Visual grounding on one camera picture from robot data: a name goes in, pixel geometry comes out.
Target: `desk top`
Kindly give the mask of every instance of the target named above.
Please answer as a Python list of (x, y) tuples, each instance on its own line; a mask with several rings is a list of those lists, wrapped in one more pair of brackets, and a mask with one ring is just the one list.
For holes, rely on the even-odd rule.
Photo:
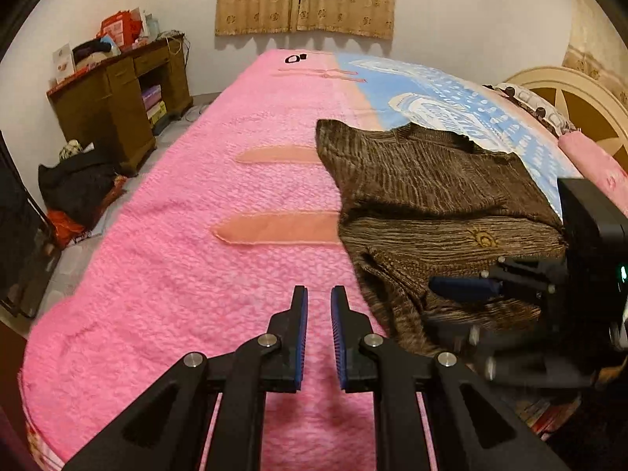
[(97, 64), (91, 64), (86, 67), (83, 67), (81, 70), (75, 72), (70, 77), (65, 78), (64, 81), (59, 83), (54, 88), (51, 88), (50, 90), (48, 90), (46, 92), (46, 96), (51, 97), (51, 96), (54, 96), (55, 94), (58, 94), (59, 92), (63, 91), (65, 88), (72, 85), (75, 81), (82, 79), (84, 76), (88, 75), (91, 72), (97, 71), (99, 69), (104, 69), (116, 62), (119, 62), (120, 60), (123, 60), (124, 58), (129, 58), (129, 57), (136, 58), (138, 56), (145, 55), (146, 53), (149, 53), (151, 51), (154, 51), (155, 49), (159, 49), (160, 47), (166, 45), (169, 39), (183, 40), (183, 37), (184, 37), (184, 34), (178, 34), (172, 37), (169, 36), (168, 39), (166, 39), (166, 37), (162, 37), (160, 39), (153, 40), (153, 42), (149, 42), (148, 44), (145, 44), (143, 46), (139, 46), (134, 49), (127, 49), (121, 55), (112, 56), (111, 58), (103, 60), (102, 62), (99, 62)]

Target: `desk drawer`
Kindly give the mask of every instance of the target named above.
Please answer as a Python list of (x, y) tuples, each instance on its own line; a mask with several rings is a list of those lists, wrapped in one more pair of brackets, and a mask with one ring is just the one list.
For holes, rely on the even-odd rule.
[(125, 58), (107, 67), (107, 77), (111, 88), (114, 90), (133, 81), (136, 78), (133, 70), (133, 58)]
[(138, 76), (152, 71), (155, 67), (165, 64), (170, 55), (167, 47), (161, 47), (135, 59), (135, 72)]

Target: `fuzzy pink blanket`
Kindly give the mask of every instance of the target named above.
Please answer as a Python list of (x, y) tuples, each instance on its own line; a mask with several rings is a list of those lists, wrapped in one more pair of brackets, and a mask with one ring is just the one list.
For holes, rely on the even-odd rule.
[(63, 461), (181, 356), (234, 351), (289, 307), (294, 285), (305, 285), (303, 389), (268, 396), (262, 468), (374, 469), (371, 395), (345, 395), (335, 370), (332, 287), (345, 285), (354, 310), (369, 312), (343, 248), (241, 245), (212, 231), (236, 214), (339, 208), (322, 165), (234, 160), (252, 147), (313, 147), (320, 118), (372, 127), (366, 109), (347, 98), (351, 73), (330, 70), (334, 56), (309, 52), (292, 66), (302, 75), (277, 75), (292, 53), (259, 57), (170, 147), (122, 209), (75, 295), (32, 330), (24, 408)]

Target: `white wall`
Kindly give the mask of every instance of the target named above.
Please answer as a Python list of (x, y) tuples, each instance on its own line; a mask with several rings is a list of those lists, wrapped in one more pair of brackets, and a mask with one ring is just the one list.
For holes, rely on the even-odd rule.
[(349, 51), (423, 63), (479, 83), (524, 68), (560, 65), (572, 0), (397, 0), (393, 41), (325, 33), (214, 37), (216, 0), (42, 0), (0, 63), (0, 129), (27, 188), (41, 202), (37, 165), (53, 165), (64, 144), (45, 92), (52, 52), (98, 31), (103, 18), (137, 6), (162, 30), (192, 42), (193, 95), (223, 90), (255, 57), (275, 47)]

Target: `black bag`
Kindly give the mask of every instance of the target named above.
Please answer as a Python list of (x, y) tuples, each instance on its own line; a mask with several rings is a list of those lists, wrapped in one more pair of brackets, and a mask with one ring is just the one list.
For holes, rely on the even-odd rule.
[(119, 165), (98, 150), (78, 153), (54, 168), (40, 164), (38, 179), (46, 206), (92, 228), (96, 210), (114, 187)]

